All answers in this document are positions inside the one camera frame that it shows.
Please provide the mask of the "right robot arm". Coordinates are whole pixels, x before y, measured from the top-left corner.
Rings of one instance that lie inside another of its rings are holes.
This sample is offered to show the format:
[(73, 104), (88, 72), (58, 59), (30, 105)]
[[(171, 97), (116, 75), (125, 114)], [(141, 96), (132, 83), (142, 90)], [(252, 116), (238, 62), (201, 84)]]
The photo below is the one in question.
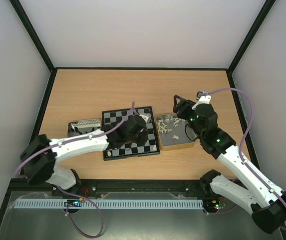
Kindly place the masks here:
[(210, 96), (201, 96), (193, 102), (175, 95), (173, 112), (187, 121), (203, 150), (231, 170), (242, 185), (211, 170), (200, 179), (201, 191), (207, 196), (215, 193), (228, 198), (250, 214), (262, 231), (272, 234), (286, 221), (286, 190), (268, 179), (219, 128), (210, 100)]

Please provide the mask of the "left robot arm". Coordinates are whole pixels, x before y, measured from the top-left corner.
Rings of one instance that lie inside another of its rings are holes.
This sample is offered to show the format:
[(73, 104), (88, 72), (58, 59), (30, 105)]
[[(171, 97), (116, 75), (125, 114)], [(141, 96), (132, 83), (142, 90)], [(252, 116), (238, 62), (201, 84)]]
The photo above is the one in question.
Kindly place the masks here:
[(149, 121), (146, 115), (131, 114), (118, 124), (104, 125), (79, 136), (48, 139), (44, 134), (39, 135), (21, 154), (15, 175), (23, 171), (29, 185), (49, 183), (70, 189), (77, 184), (77, 174), (73, 169), (61, 167), (60, 162), (91, 152), (119, 149), (125, 144), (143, 146), (148, 139)]

